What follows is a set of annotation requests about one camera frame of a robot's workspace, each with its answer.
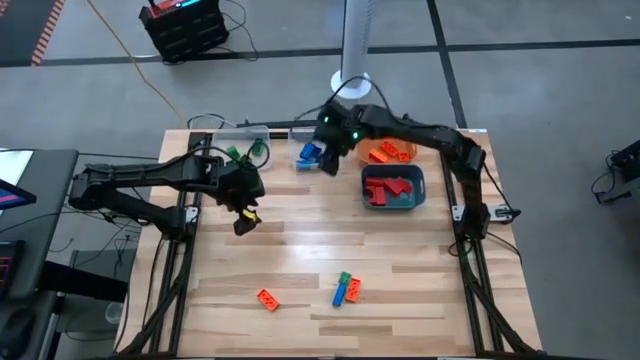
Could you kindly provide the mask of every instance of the green block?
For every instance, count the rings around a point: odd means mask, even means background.
[[[349,285],[350,281],[351,281],[351,274],[343,271],[342,274],[340,274],[340,280],[338,282],[340,284]]]
[[[238,152],[238,149],[236,149],[235,145],[229,146],[227,148],[227,152],[229,153],[232,159],[240,160],[240,153]]]
[[[251,147],[251,154],[253,156],[262,156],[262,152],[264,151],[264,147],[267,146],[262,139],[256,139]]]

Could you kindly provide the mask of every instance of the yellow cable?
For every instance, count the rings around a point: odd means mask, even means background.
[[[129,52],[129,49],[127,49],[127,47],[124,45],[124,43],[122,42],[122,40],[120,40],[120,37],[118,37],[118,34],[116,34],[115,30],[113,30],[113,28],[111,27],[111,25],[109,25],[109,23],[107,22],[107,20],[104,18],[104,16],[102,16],[102,14],[100,13],[100,11],[98,10],[98,8],[95,7],[95,5],[93,5],[93,1],[91,0],[87,0],[87,2],[89,3],[89,6],[91,6],[91,8],[93,9],[93,11],[96,13],[96,15],[98,15],[98,17],[100,18],[100,20],[102,20],[102,23],[107,27],[107,29],[109,29],[109,31],[111,32],[111,34],[113,35],[114,38],[116,38],[116,40],[118,41],[118,43],[120,44],[120,46],[122,47],[122,49],[124,50],[124,52],[127,53],[127,56],[129,57],[129,60],[131,60],[131,63],[133,64],[133,66],[136,67],[136,70],[138,70],[138,74],[140,74],[140,77],[142,78],[142,81],[144,81],[145,84],[147,84],[151,89],[153,89],[153,91],[156,92],[156,94],[158,94],[162,100],[164,100],[165,103],[167,103],[167,105],[169,105],[169,107],[171,108],[171,110],[173,110],[173,112],[176,114],[176,116],[178,117],[178,119],[180,119],[180,121],[184,122],[185,127],[189,128],[189,124],[187,123],[187,121],[182,117],[182,115],[180,115],[180,113],[178,112],[178,110],[176,109],[175,106],[173,106],[173,104],[169,101],[169,99],[167,99],[166,96],[164,96],[163,93],[160,92],[160,90],[158,90],[155,86],[153,86],[152,83],[150,83],[147,78],[144,76],[144,74],[142,73],[142,70],[140,69],[140,66],[138,65],[138,62],[136,61],[135,57],[133,55],[131,55],[131,52]]]

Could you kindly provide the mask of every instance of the computer screen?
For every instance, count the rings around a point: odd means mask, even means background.
[[[0,179],[0,210],[36,202],[36,196]]]

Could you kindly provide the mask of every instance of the red block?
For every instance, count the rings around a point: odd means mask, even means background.
[[[384,187],[387,188],[393,196],[398,196],[402,192],[402,186],[394,179],[385,179]]]
[[[356,302],[358,295],[360,295],[360,279],[352,277],[349,287],[347,288],[347,295],[345,295],[344,298],[347,301]]]
[[[384,179],[383,178],[368,177],[364,181],[365,181],[366,186],[384,186]]]
[[[409,162],[409,161],[411,161],[411,156],[409,156],[408,153],[399,153],[398,154],[398,161],[400,161],[400,162]]]
[[[411,183],[403,178],[398,178],[396,180],[396,184],[400,185],[400,187],[402,187],[402,191],[406,192],[407,194],[410,194],[411,191],[413,191]]]
[[[383,141],[382,144],[380,144],[380,149],[391,157],[396,157],[396,155],[398,155],[398,148],[388,141]]]
[[[376,205],[376,206],[387,205],[387,195],[384,193],[383,187],[376,187],[374,198],[375,198],[375,202],[374,201],[369,202],[371,205]]]
[[[260,290],[258,293],[258,299],[269,311],[274,311],[278,305],[280,305],[280,303],[278,303],[278,301],[265,289]]]

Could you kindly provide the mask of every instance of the table leg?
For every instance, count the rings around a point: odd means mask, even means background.
[[[38,288],[115,302],[124,302],[127,295],[127,283],[124,281],[50,261],[44,263]]]

